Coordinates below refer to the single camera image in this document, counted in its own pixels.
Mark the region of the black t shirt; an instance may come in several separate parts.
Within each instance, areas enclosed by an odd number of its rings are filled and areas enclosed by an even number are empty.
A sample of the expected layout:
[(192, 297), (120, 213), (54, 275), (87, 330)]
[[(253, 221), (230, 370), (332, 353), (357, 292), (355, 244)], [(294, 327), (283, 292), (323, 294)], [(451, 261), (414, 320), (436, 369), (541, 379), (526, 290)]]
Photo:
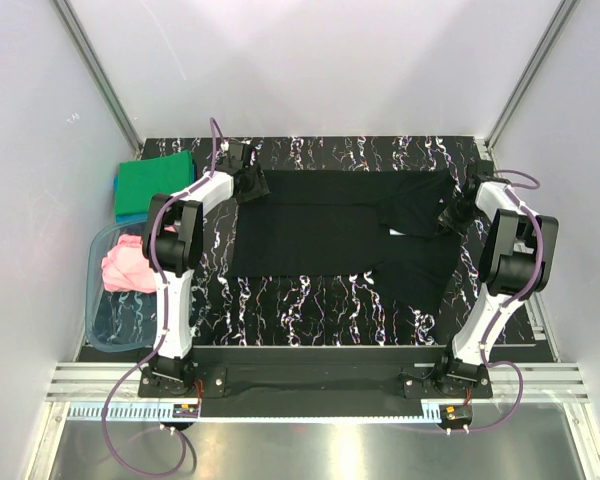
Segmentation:
[(438, 312), (461, 238), (439, 224), (448, 170), (270, 170), (270, 193), (238, 209), (234, 277), (368, 273), (383, 298)]

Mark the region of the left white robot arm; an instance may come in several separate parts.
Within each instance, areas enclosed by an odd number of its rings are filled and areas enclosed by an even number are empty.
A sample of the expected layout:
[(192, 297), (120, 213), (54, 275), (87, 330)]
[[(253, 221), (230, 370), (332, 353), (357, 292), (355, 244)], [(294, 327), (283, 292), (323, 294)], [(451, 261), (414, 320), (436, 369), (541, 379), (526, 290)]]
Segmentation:
[(224, 201), (246, 203), (268, 194), (262, 169), (247, 166), (208, 172), (180, 191), (151, 199), (143, 255), (154, 272), (158, 327), (153, 350), (142, 361), (146, 383), (160, 379), (176, 396), (194, 388), (190, 296), (203, 253), (204, 216)]

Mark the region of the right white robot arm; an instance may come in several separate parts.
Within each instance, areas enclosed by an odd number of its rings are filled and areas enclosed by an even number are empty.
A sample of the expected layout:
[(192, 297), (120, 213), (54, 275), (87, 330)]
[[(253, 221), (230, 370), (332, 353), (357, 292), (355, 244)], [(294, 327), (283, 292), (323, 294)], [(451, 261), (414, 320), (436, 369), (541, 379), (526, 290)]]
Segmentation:
[(487, 379), (491, 350), (507, 321), (549, 281), (559, 232), (558, 219), (528, 207), (512, 183), (473, 173), (441, 225), (464, 226), (479, 214), (491, 228), (478, 267), (478, 298), (432, 372), (437, 390), (450, 397)]

